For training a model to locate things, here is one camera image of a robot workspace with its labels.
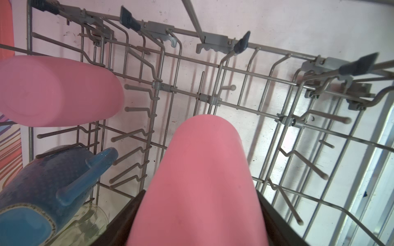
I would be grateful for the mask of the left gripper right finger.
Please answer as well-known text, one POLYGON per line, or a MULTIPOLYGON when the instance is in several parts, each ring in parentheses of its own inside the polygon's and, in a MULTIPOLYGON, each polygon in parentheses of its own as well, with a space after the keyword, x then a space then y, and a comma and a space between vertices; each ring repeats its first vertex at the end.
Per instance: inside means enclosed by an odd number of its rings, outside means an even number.
POLYGON ((269 246, 308 246, 288 225, 275 208, 257 191, 263 213, 269 246))

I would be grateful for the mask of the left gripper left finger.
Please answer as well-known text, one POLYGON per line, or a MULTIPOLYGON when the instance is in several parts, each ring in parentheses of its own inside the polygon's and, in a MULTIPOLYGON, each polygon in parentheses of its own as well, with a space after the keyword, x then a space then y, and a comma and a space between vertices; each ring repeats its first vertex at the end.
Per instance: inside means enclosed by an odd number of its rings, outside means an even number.
POLYGON ((127 203, 120 213, 109 223, 106 230, 92 246, 124 246, 127 242, 132 224, 146 191, 141 191, 127 203))

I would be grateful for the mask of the pink plastic cup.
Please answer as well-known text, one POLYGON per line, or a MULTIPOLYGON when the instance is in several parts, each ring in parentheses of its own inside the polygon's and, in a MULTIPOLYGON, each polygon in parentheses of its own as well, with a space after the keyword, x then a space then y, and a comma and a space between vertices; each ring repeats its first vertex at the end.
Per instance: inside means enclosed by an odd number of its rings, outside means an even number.
POLYGON ((20 125, 83 125, 113 117, 123 104, 122 84, 106 68, 50 56, 1 61, 1 113, 20 125))
POLYGON ((127 245, 268 245, 241 139, 230 122, 204 114, 177 128, 127 245))

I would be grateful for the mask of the blue floral ceramic mug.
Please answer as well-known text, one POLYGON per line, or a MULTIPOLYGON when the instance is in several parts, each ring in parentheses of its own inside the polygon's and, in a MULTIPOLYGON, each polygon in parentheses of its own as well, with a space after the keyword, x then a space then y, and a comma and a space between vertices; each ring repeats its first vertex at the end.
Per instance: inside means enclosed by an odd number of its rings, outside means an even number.
POLYGON ((1 191, 1 245, 42 246, 74 217, 118 159, 77 146, 36 158, 1 191))

